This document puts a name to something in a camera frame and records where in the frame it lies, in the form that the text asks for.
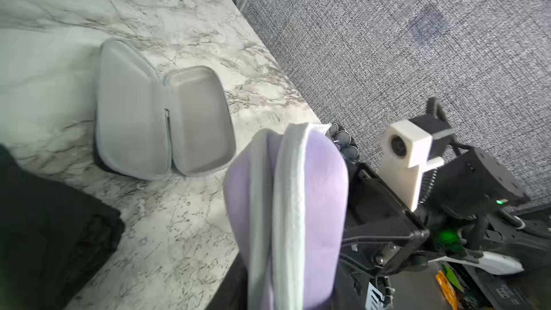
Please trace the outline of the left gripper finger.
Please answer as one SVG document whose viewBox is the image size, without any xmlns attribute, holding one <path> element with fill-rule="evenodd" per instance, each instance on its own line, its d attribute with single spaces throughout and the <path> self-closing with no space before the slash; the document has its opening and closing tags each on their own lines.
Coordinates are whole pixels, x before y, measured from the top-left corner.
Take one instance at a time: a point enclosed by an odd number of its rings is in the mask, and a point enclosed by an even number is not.
<svg viewBox="0 0 551 310">
<path fill-rule="evenodd" d="M 206 310 L 247 310 L 248 271 L 238 254 Z"/>
</svg>

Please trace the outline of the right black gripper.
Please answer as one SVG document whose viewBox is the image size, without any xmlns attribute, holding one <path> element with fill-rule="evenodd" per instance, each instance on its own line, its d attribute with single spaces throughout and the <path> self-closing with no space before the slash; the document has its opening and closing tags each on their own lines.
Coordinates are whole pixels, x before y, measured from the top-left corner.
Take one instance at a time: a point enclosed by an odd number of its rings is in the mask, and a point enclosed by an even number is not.
<svg viewBox="0 0 551 310">
<path fill-rule="evenodd" d="M 426 268 L 429 231 L 369 166 L 346 165 L 350 183 L 339 262 L 368 276 Z"/>
</svg>

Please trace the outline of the black umbrella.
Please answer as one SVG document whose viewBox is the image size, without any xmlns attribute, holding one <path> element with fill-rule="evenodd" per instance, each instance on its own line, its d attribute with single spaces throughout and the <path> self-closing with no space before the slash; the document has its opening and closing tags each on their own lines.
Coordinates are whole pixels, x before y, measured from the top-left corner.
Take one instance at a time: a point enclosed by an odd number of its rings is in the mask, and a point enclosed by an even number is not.
<svg viewBox="0 0 551 310">
<path fill-rule="evenodd" d="M 120 212 L 1 147 L 1 308 L 64 309 L 117 250 Z"/>
</svg>

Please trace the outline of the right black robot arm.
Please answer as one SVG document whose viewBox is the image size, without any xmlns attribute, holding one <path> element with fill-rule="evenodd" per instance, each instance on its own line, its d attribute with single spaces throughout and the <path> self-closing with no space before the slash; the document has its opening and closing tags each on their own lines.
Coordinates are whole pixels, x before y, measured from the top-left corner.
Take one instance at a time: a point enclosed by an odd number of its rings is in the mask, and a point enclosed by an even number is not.
<svg viewBox="0 0 551 310">
<path fill-rule="evenodd" d="M 455 158 L 422 179 L 409 209 L 368 165 L 348 162 L 350 192 L 336 288 L 343 309 L 387 308 L 390 277 L 449 262 L 508 276 L 550 265 L 550 226 L 505 212 L 527 201 L 488 153 L 453 144 Z"/>
</svg>

